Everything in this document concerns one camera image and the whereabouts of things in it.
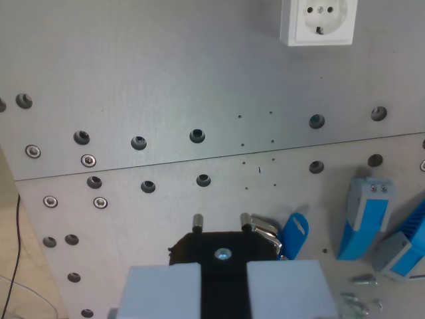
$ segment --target metal screw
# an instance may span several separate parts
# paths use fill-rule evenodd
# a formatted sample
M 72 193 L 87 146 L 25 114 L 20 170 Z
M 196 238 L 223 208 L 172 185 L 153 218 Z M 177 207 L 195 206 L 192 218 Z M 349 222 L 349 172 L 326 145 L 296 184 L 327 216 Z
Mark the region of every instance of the metal screw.
M 379 298 L 373 300 L 373 304 L 379 308 L 380 311 L 384 309 L 384 306 Z
M 103 208 L 106 208 L 106 206 L 108 206 L 108 201 L 104 199 L 103 197 L 96 197 L 93 200 L 93 204 L 96 208 L 103 209 Z
M 214 256 L 221 261 L 226 261 L 232 256 L 232 251 L 227 248 L 219 248 L 215 251 Z
M 378 284 L 377 279 L 372 274 L 356 276 L 356 277 L 353 277 L 350 281 L 352 284 L 362 284 L 362 285 L 368 285 L 368 286 L 376 286 Z
M 40 149 L 35 146 L 35 145 L 28 145 L 25 148 L 25 153 L 30 157 L 30 158 L 39 158 L 41 155 L 41 151 Z
M 96 158 L 93 155 L 86 154 L 81 157 L 81 163 L 86 167 L 93 167 L 96 165 Z
M 53 208 L 58 205 L 58 200 L 53 196 L 46 196 L 42 199 L 42 202 L 49 208 Z

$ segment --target blue plastic part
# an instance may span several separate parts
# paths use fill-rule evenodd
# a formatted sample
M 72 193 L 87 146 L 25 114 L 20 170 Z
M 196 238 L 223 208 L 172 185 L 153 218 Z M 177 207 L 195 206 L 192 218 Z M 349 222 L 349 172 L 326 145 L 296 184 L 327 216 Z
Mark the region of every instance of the blue plastic part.
M 358 231 L 345 223 L 344 235 L 339 248 L 340 261 L 356 261 L 371 245 L 376 234 L 380 231 L 385 216 L 388 200 L 368 199 L 366 202 L 361 226 Z
M 399 231 L 404 233 L 412 243 L 410 248 L 395 264 L 391 271 L 406 276 L 425 256 L 425 201 L 423 201 L 401 225 Z
M 280 255 L 284 255 L 291 261 L 294 260 L 303 247 L 308 232 L 307 219 L 300 213 L 293 213 L 279 234 L 279 240 L 282 243 Z

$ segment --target gray metal plate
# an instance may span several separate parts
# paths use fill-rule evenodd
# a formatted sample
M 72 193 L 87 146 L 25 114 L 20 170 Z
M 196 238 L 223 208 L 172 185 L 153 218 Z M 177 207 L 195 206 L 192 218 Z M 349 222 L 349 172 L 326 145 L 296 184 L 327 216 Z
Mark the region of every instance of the gray metal plate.
M 70 319 L 79 319 L 85 308 L 96 318 L 106 318 L 109 308 L 119 304 L 129 267 L 166 265 L 167 248 L 191 231 L 196 213 L 203 214 L 205 231 L 236 231 L 243 212 L 284 225 L 294 211 L 309 222 L 309 237 L 298 259 L 318 259 L 335 296 L 357 292 L 364 301 L 381 298 L 381 318 L 417 319 L 425 312 L 425 285 L 399 285 L 377 274 L 376 288 L 353 286 L 349 277 L 373 272 L 369 257 L 339 262 L 335 251 L 351 178 L 371 175 L 393 180 L 396 199 L 389 232 L 424 200 L 425 173 L 419 169 L 425 160 L 424 139 L 425 134 L 418 134 L 99 171 L 96 175 L 103 181 L 99 189 L 86 185 L 91 173 L 18 181 L 17 187 L 39 242 L 46 236 L 57 240 L 53 249 L 42 247 Z M 373 169 L 367 165 L 372 154 L 384 158 Z M 325 164 L 317 175 L 308 170 L 315 160 Z M 203 173 L 211 177 L 208 187 L 196 183 Z M 156 184 L 153 193 L 141 191 L 145 180 Z M 55 196 L 58 206 L 45 207 L 46 195 Z M 108 200 L 105 209 L 94 207 L 97 196 Z M 66 244 L 68 234 L 77 235 L 80 242 Z M 68 281 L 70 272 L 82 280 Z M 277 283 L 284 284 L 278 278 Z
M 0 144 L 15 179 L 85 172 L 83 154 L 105 170 L 425 131 L 423 1 L 360 1 L 349 47 L 285 47 L 280 8 L 2 0 Z M 31 109 L 17 107 L 19 93 Z M 378 105 L 382 122 L 370 118 Z M 317 113 L 326 124 L 313 130 Z M 195 128 L 202 144 L 189 141 Z M 142 152 L 130 146 L 138 135 Z

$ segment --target electrical outlet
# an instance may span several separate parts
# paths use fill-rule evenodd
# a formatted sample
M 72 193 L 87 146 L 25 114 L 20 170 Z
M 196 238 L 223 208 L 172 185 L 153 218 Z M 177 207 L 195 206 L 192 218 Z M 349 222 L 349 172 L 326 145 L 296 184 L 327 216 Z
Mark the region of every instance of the electrical outlet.
M 282 0 L 280 40 L 290 47 L 353 43 L 357 0 Z

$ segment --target countersunk hole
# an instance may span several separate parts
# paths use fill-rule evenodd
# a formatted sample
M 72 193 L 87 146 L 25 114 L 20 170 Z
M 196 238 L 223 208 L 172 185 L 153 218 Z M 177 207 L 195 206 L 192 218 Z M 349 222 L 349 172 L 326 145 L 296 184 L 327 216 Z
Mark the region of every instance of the countersunk hole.
M 76 272 L 72 272 L 68 275 L 68 280 L 70 282 L 79 282 L 81 280 L 81 276 Z
M 384 106 L 378 106 L 372 110 L 371 118 L 372 120 L 379 122 L 386 118 L 386 114 L 386 108 Z
M 85 131 L 77 131 L 74 133 L 74 141 L 80 145 L 86 145 L 90 142 L 90 136 Z
M 371 167 L 378 167 L 380 164 L 382 164 L 384 161 L 384 158 L 379 154 L 373 154 L 368 160 L 367 165 Z
M 144 150 L 147 146 L 147 142 L 141 136 L 135 136 L 131 139 L 131 146 L 137 151 Z
M 42 243 L 43 243 L 44 246 L 46 246 L 48 248 L 56 247 L 56 239 L 54 239 L 53 237 L 43 238 Z
M 81 311 L 81 315 L 85 318 L 91 318 L 93 317 L 94 313 L 90 309 L 84 309 L 83 311 Z
M 66 241 L 67 244 L 75 246 L 75 245 L 78 244 L 80 239 L 78 239 L 78 237 L 76 235 L 69 234 L 69 235 L 65 236 L 65 241 Z
M 155 184 L 151 181 L 144 181 L 141 185 L 140 188 L 142 191 L 144 191 L 146 194 L 150 194 L 153 193 L 155 191 Z
M 310 173 L 312 174 L 319 174 L 323 172 L 323 170 L 325 169 L 325 164 L 323 164 L 323 162 L 321 161 L 314 161 L 313 163 L 310 164 L 308 169 L 310 170 Z
M 92 189 L 99 189 L 102 186 L 102 180 L 99 177 L 90 176 L 87 179 L 87 185 Z
M 193 143 L 202 143 L 205 140 L 205 133 L 197 128 L 189 134 L 189 138 Z
M 201 187 L 206 187 L 211 184 L 211 178 L 206 174 L 201 174 L 197 178 L 197 184 Z
M 27 109 L 33 106 L 33 99 L 28 94 L 20 93 L 16 97 L 16 104 L 20 108 Z
M 308 125 L 310 125 L 310 128 L 315 130 L 321 128 L 323 125 L 325 125 L 325 117 L 321 114 L 315 114 L 308 121 Z
M 0 113 L 6 111 L 6 102 L 0 98 Z

